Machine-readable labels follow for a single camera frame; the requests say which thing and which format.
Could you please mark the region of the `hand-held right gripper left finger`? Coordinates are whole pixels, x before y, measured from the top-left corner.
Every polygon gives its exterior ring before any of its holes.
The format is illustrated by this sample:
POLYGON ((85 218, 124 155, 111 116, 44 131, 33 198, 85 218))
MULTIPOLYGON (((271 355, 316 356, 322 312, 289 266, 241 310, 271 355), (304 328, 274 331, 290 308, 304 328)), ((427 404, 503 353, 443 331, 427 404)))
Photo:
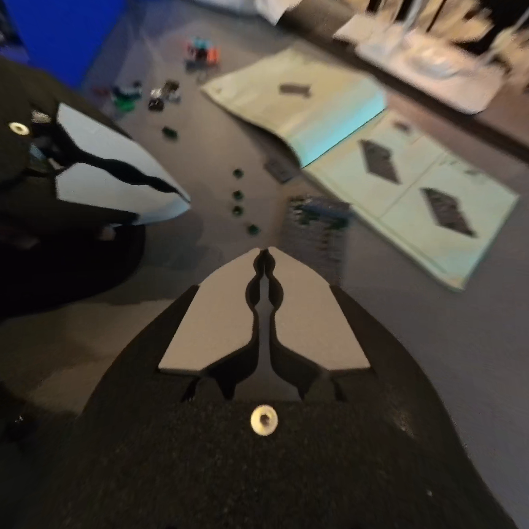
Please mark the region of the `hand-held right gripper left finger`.
POLYGON ((264 253, 254 248, 204 279, 169 342, 158 370, 215 380, 226 400, 259 363, 264 253))

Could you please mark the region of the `blue long brick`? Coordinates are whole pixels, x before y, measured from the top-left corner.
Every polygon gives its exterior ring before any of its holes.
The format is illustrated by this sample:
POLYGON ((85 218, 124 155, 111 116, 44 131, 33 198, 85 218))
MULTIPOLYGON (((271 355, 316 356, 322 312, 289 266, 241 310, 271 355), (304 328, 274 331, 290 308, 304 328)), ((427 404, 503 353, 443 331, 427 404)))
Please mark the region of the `blue long brick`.
POLYGON ((331 218, 348 219, 352 216, 350 205, 341 201, 334 201, 325 197, 312 197, 302 204, 302 209, 309 213, 331 218))

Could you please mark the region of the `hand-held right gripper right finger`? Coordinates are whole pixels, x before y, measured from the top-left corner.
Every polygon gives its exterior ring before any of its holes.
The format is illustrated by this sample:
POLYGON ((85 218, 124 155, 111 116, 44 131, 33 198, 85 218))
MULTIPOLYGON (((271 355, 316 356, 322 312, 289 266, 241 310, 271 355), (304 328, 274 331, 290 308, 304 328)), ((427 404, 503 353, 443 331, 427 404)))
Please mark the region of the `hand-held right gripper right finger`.
POLYGON ((318 385, 335 395, 337 379, 370 373, 371 364, 327 280, 270 247, 268 283, 270 363, 301 400, 318 385))

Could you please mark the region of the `open instruction booklet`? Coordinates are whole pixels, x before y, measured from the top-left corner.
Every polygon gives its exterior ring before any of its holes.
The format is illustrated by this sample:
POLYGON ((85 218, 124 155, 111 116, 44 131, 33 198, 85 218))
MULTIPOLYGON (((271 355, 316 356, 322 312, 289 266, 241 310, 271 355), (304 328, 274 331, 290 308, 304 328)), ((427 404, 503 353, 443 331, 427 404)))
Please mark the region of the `open instruction booklet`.
POLYGON ((280 139, 317 185, 455 292, 465 289, 519 201, 388 109, 373 77, 293 48, 201 91, 280 139))

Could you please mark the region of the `white sheet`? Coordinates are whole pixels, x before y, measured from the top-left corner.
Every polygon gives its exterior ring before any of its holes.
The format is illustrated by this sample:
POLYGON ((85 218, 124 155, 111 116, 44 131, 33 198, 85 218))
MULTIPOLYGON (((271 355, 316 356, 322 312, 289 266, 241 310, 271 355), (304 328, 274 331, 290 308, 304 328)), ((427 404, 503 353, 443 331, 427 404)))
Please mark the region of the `white sheet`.
POLYGON ((269 24, 276 26, 287 11, 300 3, 301 1, 255 1, 255 9, 269 24))

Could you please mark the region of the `small grey two-hole plate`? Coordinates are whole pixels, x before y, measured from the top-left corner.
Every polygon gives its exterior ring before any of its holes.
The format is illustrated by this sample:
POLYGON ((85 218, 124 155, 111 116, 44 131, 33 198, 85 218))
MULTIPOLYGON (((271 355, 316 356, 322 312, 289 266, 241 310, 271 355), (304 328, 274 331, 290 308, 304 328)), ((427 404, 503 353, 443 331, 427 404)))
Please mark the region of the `small grey two-hole plate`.
POLYGON ((275 158, 268 159, 264 163, 263 167, 267 171, 267 173, 281 185, 293 180, 299 174, 297 167, 292 166, 288 162, 284 162, 283 160, 275 158))

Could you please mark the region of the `blue box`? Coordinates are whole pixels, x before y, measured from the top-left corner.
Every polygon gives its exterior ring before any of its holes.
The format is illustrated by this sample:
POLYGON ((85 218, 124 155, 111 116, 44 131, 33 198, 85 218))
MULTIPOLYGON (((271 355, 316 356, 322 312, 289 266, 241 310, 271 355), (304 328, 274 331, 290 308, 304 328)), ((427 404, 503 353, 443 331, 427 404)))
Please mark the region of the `blue box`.
POLYGON ((126 1, 4 1, 29 62, 79 87, 126 1))

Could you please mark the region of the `white tray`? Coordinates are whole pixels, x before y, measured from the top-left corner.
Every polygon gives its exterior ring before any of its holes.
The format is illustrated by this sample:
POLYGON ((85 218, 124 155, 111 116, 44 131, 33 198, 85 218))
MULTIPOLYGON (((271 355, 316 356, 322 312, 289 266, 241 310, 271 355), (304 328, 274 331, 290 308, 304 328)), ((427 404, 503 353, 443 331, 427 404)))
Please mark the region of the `white tray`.
POLYGON ((506 67, 494 60, 516 45, 516 37, 528 21, 528 7, 490 48, 474 55, 461 44, 476 44, 493 27, 483 1, 410 1, 398 20, 405 1, 380 1, 373 12, 354 14, 332 36, 353 46, 364 62, 465 115, 483 112, 505 84, 506 67), (472 73, 446 79, 421 75, 407 63, 407 52, 422 44, 453 47, 471 56, 472 73))

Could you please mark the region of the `pile of colourful bricks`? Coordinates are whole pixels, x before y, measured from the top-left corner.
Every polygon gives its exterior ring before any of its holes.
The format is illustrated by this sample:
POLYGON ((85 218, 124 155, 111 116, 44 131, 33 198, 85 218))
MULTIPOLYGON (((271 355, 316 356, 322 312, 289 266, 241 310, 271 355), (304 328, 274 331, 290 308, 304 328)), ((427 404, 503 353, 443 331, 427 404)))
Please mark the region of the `pile of colourful bricks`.
POLYGON ((220 50, 207 39, 195 37, 186 43, 186 71, 208 70, 218 67, 220 50))

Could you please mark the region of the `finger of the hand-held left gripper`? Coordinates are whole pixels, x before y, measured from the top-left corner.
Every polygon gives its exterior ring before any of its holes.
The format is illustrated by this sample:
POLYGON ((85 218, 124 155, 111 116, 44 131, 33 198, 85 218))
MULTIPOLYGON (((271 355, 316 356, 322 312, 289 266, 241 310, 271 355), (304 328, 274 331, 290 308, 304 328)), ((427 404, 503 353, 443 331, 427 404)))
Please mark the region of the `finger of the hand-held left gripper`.
POLYGON ((64 202, 135 214, 135 225, 168 221, 191 209, 178 193, 126 183, 84 163, 76 163, 57 175, 56 192, 64 202))
POLYGON ((64 103, 59 105, 54 118, 41 115, 41 135, 48 136, 62 156, 65 162, 62 171, 76 163, 84 163, 103 169, 123 182, 146 184, 191 199, 165 168, 135 141, 64 103))

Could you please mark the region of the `grey studded baseplate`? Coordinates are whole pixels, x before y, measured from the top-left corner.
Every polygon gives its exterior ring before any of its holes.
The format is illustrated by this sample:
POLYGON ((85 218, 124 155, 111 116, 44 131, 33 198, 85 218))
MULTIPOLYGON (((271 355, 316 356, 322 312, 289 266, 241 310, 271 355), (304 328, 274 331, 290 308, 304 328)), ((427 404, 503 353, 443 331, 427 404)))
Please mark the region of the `grey studded baseplate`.
POLYGON ((324 196, 294 195, 288 198, 278 248, 312 268, 329 284, 340 286, 353 213, 348 219, 336 219, 306 212, 302 204, 312 197, 324 196))

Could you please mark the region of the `white oval dish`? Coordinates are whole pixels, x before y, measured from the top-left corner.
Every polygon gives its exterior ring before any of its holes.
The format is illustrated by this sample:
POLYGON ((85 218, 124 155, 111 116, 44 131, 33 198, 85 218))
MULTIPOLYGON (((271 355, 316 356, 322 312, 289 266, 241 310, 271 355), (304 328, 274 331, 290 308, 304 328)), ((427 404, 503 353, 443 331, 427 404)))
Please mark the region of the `white oval dish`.
POLYGON ((475 60, 453 47, 439 44, 422 44, 410 49, 407 63, 421 75, 446 79, 472 73, 475 60))

